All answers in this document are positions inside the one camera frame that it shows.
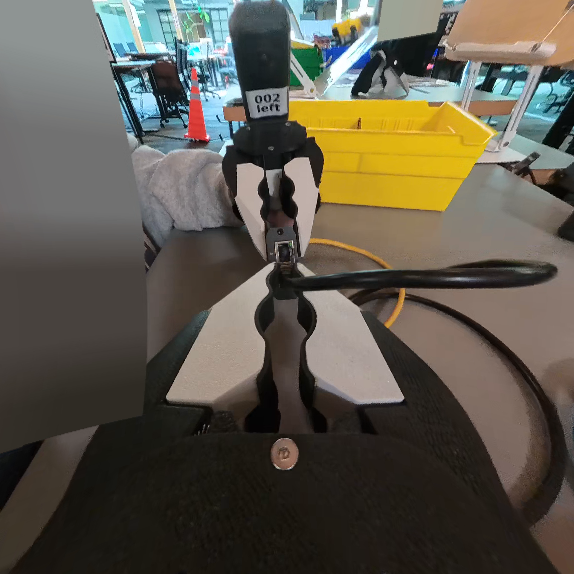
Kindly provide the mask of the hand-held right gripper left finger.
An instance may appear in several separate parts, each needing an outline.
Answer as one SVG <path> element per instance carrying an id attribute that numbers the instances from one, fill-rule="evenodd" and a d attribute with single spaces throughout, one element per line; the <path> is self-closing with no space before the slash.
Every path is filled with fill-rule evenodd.
<path id="1" fill-rule="evenodd" d="M 277 433 L 278 391 L 265 332 L 274 320 L 268 264 L 208 312 L 166 401 L 229 412 L 248 432 Z"/>

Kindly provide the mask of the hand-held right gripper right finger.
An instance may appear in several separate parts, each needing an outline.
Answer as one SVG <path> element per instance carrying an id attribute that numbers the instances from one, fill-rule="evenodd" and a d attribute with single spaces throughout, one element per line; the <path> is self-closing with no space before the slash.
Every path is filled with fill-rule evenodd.
<path id="1" fill-rule="evenodd" d="M 312 429 L 329 431 L 336 421 L 361 417 L 368 407 L 401 405 L 405 397 L 382 353 L 377 329 L 338 291 L 295 290 L 297 320 L 305 330 L 298 386 Z"/>

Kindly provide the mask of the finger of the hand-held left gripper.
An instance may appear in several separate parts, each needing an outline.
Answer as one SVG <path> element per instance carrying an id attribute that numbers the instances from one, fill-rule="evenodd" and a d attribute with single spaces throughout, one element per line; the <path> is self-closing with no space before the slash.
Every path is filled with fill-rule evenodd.
<path id="1" fill-rule="evenodd" d="M 268 261 L 266 222 L 261 215 L 264 204 L 262 197 L 259 195 L 259 185 L 266 181 L 265 171 L 255 164 L 238 164 L 236 176 L 237 194 L 235 203 L 253 245 L 263 260 Z"/>
<path id="2" fill-rule="evenodd" d="M 308 157 L 296 157 L 284 166 L 282 186 L 286 211 L 293 220 L 298 257 L 302 258 L 309 246 L 319 199 Z"/>

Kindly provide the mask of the black ethernet coupler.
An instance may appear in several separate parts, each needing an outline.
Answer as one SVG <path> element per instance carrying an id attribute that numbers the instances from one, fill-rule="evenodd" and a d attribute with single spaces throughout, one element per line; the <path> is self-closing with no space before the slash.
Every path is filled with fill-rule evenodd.
<path id="1" fill-rule="evenodd" d="M 265 235 L 267 261 L 279 266 L 291 266 L 298 260 L 298 238 L 291 226 L 270 227 Z"/>

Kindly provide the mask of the yellow plastic bin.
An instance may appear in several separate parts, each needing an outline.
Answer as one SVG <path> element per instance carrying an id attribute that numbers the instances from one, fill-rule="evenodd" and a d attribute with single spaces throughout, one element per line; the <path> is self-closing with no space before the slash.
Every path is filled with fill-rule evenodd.
<path id="1" fill-rule="evenodd" d="M 459 106 L 291 100 L 324 156 L 322 203 L 444 212 L 496 135 Z"/>

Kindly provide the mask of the person's left forearm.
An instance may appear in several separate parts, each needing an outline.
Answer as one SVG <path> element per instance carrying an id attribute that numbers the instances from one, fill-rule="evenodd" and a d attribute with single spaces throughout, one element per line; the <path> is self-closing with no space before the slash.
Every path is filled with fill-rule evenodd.
<path id="1" fill-rule="evenodd" d="M 132 153 L 143 227 L 162 246 L 173 229 L 240 227 L 233 197 L 222 171 L 223 158 L 210 150 L 175 150 L 148 146 Z"/>

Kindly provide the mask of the green plastic bin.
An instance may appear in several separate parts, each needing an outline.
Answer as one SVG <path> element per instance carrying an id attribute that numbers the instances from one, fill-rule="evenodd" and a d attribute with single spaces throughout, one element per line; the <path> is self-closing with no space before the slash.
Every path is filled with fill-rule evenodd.
<path id="1" fill-rule="evenodd" d="M 291 53 L 314 82 L 323 71 L 324 59 L 321 49 L 314 43 L 292 39 Z"/>

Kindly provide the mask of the clear tilted board stand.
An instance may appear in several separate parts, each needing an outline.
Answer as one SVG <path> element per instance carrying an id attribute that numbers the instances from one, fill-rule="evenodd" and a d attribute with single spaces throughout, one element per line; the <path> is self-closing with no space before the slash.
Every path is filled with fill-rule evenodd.
<path id="1" fill-rule="evenodd" d="M 371 26 L 350 45 L 334 63 L 330 64 L 315 80 L 311 80 L 303 66 L 291 53 L 291 72 L 298 78 L 302 88 L 290 88 L 290 98 L 322 99 L 341 76 L 351 69 L 364 54 L 368 54 L 378 40 L 378 26 Z"/>

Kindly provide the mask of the blue plastic bin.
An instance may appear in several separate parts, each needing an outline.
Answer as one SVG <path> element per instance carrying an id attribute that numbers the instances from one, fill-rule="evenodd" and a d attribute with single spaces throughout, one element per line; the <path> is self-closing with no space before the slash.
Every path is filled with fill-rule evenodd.
<path id="1" fill-rule="evenodd" d="M 353 47 L 351 45 L 334 45 L 328 48 L 321 49 L 321 55 L 323 58 L 323 66 L 322 70 L 329 69 L 332 67 L 336 61 L 343 58 L 345 60 L 345 65 L 347 66 L 346 70 L 351 70 L 356 66 L 360 66 L 358 62 L 361 59 L 361 56 L 357 57 L 355 61 L 348 63 L 348 56 L 346 53 L 349 51 L 353 51 Z"/>

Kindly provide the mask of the orange traffic cone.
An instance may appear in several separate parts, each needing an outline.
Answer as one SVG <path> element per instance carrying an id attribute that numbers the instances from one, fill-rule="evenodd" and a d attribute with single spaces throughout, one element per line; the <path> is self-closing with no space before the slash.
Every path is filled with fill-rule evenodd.
<path id="1" fill-rule="evenodd" d="M 190 100 L 188 110 L 188 127 L 187 132 L 184 134 L 184 138 L 195 142 L 208 143 L 211 138 L 206 131 L 197 71 L 193 67 L 191 68 Z"/>

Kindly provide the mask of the black office chair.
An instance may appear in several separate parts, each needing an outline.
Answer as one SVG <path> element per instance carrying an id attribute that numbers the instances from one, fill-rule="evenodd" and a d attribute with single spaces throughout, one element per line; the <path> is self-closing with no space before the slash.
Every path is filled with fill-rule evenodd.
<path id="1" fill-rule="evenodd" d="M 158 60 L 149 69 L 148 76 L 160 111 L 160 125 L 163 127 L 171 119 L 180 119 L 187 128 L 185 117 L 189 116 L 189 98 L 176 65 Z"/>

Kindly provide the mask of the idle black and white gripper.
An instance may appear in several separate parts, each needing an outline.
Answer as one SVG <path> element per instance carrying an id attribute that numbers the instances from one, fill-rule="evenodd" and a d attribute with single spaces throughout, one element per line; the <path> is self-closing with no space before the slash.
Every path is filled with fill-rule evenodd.
<path id="1" fill-rule="evenodd" d="M 351 98 L 365 97 L 370 94 L 390 94 L 401 90 L 410 93 L 410 85 L 396 54 L 379 44 L 369 51 L 370 59 L 359 73 L 351 88 Z"/>

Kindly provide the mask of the wooden top desk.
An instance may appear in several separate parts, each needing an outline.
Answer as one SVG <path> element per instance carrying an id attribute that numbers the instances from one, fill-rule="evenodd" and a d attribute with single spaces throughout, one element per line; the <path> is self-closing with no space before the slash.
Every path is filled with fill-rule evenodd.
<path id="1" fill-rule="evenodd" d="M 427 102 L 430 106 L 441 106 L 444 102 L 451 102 L 460 105 L 463 100 L 464 89 L 456 85 L 448 86 L 414 86 L 406 94 L 400 89 L 391 93 L 376 92 L 375 94 L 360 95 L 352 97 L 351 87 L 345 85 L 335 85 L 326 91 L 322 99 L 310 99 L 303 97 L 304 92 L 295 90 L 291 93 L 291 105 L 294 103 L 319 103 L 326 101 L 360 101 L 360 100 L 381 100 L 381 101 L 406 101 L 406 102 Z M 477 117 L 505 116 L 510 115 L 518 102 L 518 96 L 506 96 L 493 94 L 480 90 L 474 90 L 471 96 L 468 111 Z"/>

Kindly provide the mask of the cardboard board on white stand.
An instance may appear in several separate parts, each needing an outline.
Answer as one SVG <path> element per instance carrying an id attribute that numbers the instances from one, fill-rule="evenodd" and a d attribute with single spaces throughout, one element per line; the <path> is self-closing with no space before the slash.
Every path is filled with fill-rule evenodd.
<path id="1" fill-rule="evenodd" d="M 481 65 L 518 64 L 528 75 L 508 124 L 478 164 L 521 160 L 510 144 L 545 67 L 573 69 L 573 1 L 466 1 L 444 43 L 451 61 L 470 62 L 461 107 L 470 109 Z"/>

